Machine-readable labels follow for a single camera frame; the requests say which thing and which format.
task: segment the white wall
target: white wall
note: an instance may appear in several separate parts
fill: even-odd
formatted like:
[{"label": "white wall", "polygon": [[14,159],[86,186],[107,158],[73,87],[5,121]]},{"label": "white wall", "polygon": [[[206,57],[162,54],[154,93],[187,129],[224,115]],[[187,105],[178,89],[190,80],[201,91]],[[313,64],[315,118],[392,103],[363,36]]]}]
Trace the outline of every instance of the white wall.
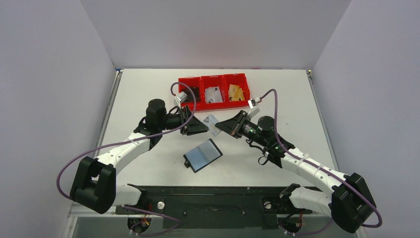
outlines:
[{"label": "white wall", "polygon": [[367,180],[383,215],[372,238],[420,232],[419,12],[418,0],[353,0],[313,70],[338,166]]},{"label": "white wall", "polygon": [[350,0],[81,0],[124,68],[315,65]]},{"label": "white wall", "polygon": [[61,236],[55,177],[94,146],[114,76],[79,1],[1,1],[0,237]]}]

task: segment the red tray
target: red tray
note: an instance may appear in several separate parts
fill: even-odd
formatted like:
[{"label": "red tray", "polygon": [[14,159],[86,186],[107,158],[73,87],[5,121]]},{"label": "red tray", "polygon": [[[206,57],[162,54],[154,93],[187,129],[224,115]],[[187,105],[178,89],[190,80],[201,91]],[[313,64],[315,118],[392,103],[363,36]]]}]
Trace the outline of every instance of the red tray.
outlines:
[{"label": "red tray", "polygon": [[[200,92],[200,102],[197,102],[196,111],[205,111],[205,110],[218,110],[225,108],[238,108],[245,107],[248,105],[248,100],[250,99],[250,90],[247,83],[247,78],[244,73],[235,73],[235,74],[224,74],[224,75],[212,75],[212,76],[201,76],[201,77],[191,77],[191,78],[179,78],[179,82],[185,83],[191,87],[198,87]],[[235,84],[242,88],[244,91],[244,101],[229,101],[229,85]],[[223,102],[222,103],[206,103],[205,89],[209,87],[218,86]],[[179,84],[179,92],[181,92],[185,87]],[[194,103],[183,103],[181,106],[189,106],[190,109],[193,109]]]}]

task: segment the bolt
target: bolt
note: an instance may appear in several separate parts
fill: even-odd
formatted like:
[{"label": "bolt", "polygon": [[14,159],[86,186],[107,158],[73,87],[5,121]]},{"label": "bolt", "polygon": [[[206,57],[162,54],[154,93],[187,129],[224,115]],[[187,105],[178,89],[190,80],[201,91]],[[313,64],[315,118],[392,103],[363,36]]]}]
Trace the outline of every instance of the bolt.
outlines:
[{"label": "bolt", "polygon": [[157,208],[158,208],[159,210],[162,210],[164,207],[165,207],[165,203],[164,203],[164,202],[158,202],[158,203],[157,203]]}]

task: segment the tabletop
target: tabletop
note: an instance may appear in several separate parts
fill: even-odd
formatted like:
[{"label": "tabletop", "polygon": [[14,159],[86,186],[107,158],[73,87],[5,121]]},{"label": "tabletop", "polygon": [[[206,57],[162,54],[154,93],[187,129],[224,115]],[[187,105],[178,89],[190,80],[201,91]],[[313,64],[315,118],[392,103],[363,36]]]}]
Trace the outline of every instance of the tabletop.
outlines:
[{"label": "tabletop", "polygon": [[[262,96],[275,88],[278,93],[278,132],[311,158],[335,168],[326,134],[315,103],[311,83],[305,70],[280,69],[124,69],[109,117],[105,118],[102,145],[122,141],[146,115],[148,102],[163,99],[169,110],[173,107],[170,86],[181,77],[245,73],[251,97]],[[253,118],[274,116],[274,96],[259,104],[261,111]],[[240,110],[196,112],[203,120],[213,114],[219,121],[229,119]],[[184,166],[183,155],[205,140],[212,138],[223,156],[194,173]],[[140,155],[117,176],[117,184],[154,186],[288,186],[309,182],[272,163],[264,166],[257,160],[261,152],[250,148],[245,138],[235,139],[226,133],[214,137],[210,132],[193,136],[173,132],[164,135],[151,151]]]}]

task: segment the purple cable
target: purple cable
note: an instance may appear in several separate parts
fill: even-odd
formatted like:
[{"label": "purple cable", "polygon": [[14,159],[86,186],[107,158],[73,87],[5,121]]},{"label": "purple cable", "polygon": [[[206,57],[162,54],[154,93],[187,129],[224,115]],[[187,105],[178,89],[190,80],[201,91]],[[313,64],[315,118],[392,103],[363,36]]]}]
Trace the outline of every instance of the purple cable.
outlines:
[{"label": "purple cable", "polygon": [[[135,208],[135,207],[128,207],[128,206],[122,206],[122,207],[123,208],[126,208],[126,209],[129,209],[129,210],[136,211],[136,212],[142,212],[142,213],[146,213],[146,214],[150,214],[150,215],[156,215],[156,216],[160,216],[160,217],[163,217],[163,218],[168,218],[168,219],[173,220],[173,221],[176,221],[178,223],[175,226],[170,227],[170,228],[168,228],[166,230],[163,230],[163,231],[160,231],[160,232],[155,232],[155,233],[150,233],[150,234],[141,234],[140,233],[140,234],[138,234],[138,236],[140,236],[140,237],[153,237],[153,236],[157,236],[157,235],[160,235],[160,234],[169,232],[169,231],[177,228],[181,224],[181,221],[180,220],[178,220],[178,219],[176,219],[174,217],[167,216],[165,214],[159,214],[159,213],[156,213],[156,212],[146,211],[146,210]],[[140,222],[137,222],[136,224],[132,225],[131,228],[130,228],[130,230],[132,232],[134,232],[134,228],[136,228],[136,226],[140,225],[141,223],[142,222],[140,221]]]},{"label": "purple cable", "polygon": [[[262,97],[260,97],[260,99],[262,100],[263,98],[265,98],[270,92],[274,93],[274,131],[276,133],[274,133],[277,143],[280,145],[280,147],[290,156],[292,156],[293,158],[297,159],[297,160],[301,160],[302,158],[300,158],[297,155],[294,155],[293,153],[291,153],[290,151],[288,151],[284,145],[281,143],[280,138],[278,137],[278,132],[277,132],[277,91],[275,89],[270,89],[268,92],[266,92]],[[308,160],[303,160],[303,162],[318,168],[318,165],[314,164],[311,161]],[[319,170],[323,171],[324,173],[332,176],[333,178],[335,178],[336,180],[340,181],[342,184],[344,184],[346,187],[348,187],[352,192],[354,192],[360,199],[363,200],[363,202],[365,202],[369,207],[372,208],[372,210],[375,212],[375,214],[378,216],[378,224],[376,225],[366,225],[366,224],[362,224],[362,227],[368,227],[368,228],[378,228],[380,226],[382,226],[382,217],[379,213],[379,211],[377,210],[377,208],[371,203],[369,202],[369,200],[367,200],[361,193],[359,193],[359,191],[357,191],[355,188],[353,188],[350,184],[348,184],[346,181],[342,180],[341,178],[339,178],[337,175],[331,173],[330,171],[320,167]]]},{"label": "purple cable", "polygon": [[325,231],[325,230],[327,230],[327,228],[329,227],[329,226],[331,226],[331,224],[332,224],[332,218],[329,220],[329,222],[327,223],[327,225],[325,225],[323,228],[321,228],[321,229],[319,229],[318,231],[315,231],[315,232],[305,232],[305,233],[293,233],[293,232],[289,232],[289,231],[287,231],[282,225],[280,225],[280,227],[284,230],[284,231],[286,231],[287,232],[287,234],[290,234],[290,235],[293,235],[293,234],[295,234],[295,236],[310,236],[310,235],[315,235],[315,234],[318,234],[318,233],[321,233],[321,232],[323,232],[323,231]]},{"label": "purple cable", "polygon": [[144,140],[144,139],[149,139],[149,138],[153,138],[153,137],[156,137],[156,136],[161,136],[161,135],[165,135],[165,134],[169,134],[169,133],[171,133],[171,132],[174,132],[174,131],[176,131],[176,130],[179,130],[179,129],[181,129],[181,128],[183,128],[184,126],[186,126],[187,124],[188,124],[188,122],[190,122],[191,121],[191,119],[193,118],[193,116],[194,116],[194,113],[196,112],[196,106],[197,106],[197,102],[196,102],[196,96],[194,95],[194,92],[193,92],[193,90],[190,88],[190,87],[188,87],[188,85],[186,85],[185,83],[181,83],[181,82],[175,82],[175,83],[173,83],[172,85],[171,85],[171,92],[172,92],[172,87],[175,85],[175,84],[181,84],[181,85],[184,85],[189,91],[190,91],[190,93],[191,93],[191,95],[193,96],[193,100],[194,100],[194,108],[193,108],[193,111],[191,112],[191,116],[182,124],[182,125],[180,125],[179,127],[177,127],[177,128],[175,128],[175,129],[172,129],[172,130],[169,130],[169,131],[165,131],[165,132],[162,132],[162,133],[158,133],[158,134],[154,134],[154,135],[148,135],[148,136],[143,136],[143,137],[140,137],[140,138],[137,138],[137,139],[133,139],[133,140],[128,140],[128,141],[122,141],[122,142],[117,142],[117,143],[113,143],[113,144],[108,144],[108,145],[103,145],[103,146],[99,146],[99,147],[96,147],[95,149],[92,149],[92,150],[88,150],[88,151],[86,151],[86,152],[84,152],[84,153],[82,153],[82,154],[80,154],[80,155],[78,155],[78,156],[76,156],[76,157],[74,157],[73,159],[71,159],[66,165],[64,165],[64,167],[60,170],[60,172],[58,173],[58,176],[57,176],[57,180],[55,181],[55,185],[57,186],[57,189],[58,189],[58,192],[61,194],[61,195],[63,195],[63,197],[65,197],[65,198],[67,198],[67,199],[70,199],[71,200],[71,198],[70,198],[70,196],[69,195],[67,195],[67,194],[65,194],[64,193],[64,191],[61,189],[61,186],[60,186],[60,179],[61,179],[61,175],[63,174],[63,172],[71,165],[71,164],[73,164],[76,160],[78,160],[78,159],[80,159],[80,158],[82,158],[83,156],[85,156],[85,155],[87,155],[87,154],[90,154],[90,153],[92,153],[92,152],[94,152],[94,151],[97,151],[97,150],[101,150],[101,149],[104,149],[104,148],[107,148],[107,147],[111,147],[111,146],[117,146],[117,145],[124,145],[124,144],[129,144],[129,143],[132,143],[133,141],[139,141],[139,140]]}]

